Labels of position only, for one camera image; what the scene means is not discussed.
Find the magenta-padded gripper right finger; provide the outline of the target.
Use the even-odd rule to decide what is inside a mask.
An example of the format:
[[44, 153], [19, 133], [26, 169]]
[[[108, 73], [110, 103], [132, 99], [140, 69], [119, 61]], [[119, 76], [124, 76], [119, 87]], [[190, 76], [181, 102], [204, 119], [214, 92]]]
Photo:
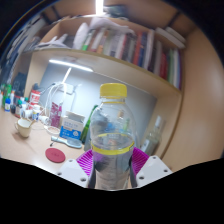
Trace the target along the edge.
[[172, 171], [158, 156], [148, 156], [140, 149], [134, 148], [130, 171], [130, 182], [133, 188], [146, 186], [171, 173]]

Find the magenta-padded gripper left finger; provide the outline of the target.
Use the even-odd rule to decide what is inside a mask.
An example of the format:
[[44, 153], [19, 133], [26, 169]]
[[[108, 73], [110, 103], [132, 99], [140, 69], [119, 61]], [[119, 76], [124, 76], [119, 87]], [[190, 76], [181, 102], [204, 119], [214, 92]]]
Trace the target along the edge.
[[95, 187], [92, 150], [84, 152], [77, 159], [68, 159], [57, 172], [65, 180], [84, 188]]

